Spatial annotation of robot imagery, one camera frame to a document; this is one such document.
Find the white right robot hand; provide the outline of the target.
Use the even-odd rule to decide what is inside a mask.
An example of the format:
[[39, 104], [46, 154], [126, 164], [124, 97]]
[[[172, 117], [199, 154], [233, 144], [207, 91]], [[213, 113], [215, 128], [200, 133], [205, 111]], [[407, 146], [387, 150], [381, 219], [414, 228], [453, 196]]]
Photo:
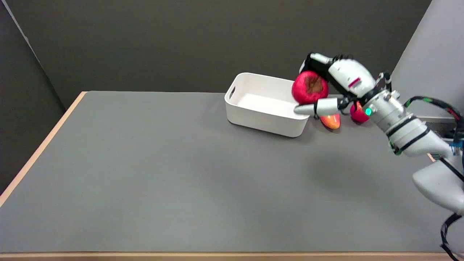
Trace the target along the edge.
[[333, 58], [311, 52], [300, 67], [300, 73], [312, 71], [331, 84], [342, 98], [318, 99], [318, 101], [294, 108], [298, 115], [328, 116], [342, 112], [353, 102], [365, 105], [376, 94], [392, 90], [391, 76], [382, 72], [377, 79], [358, 61], [347, 55]]

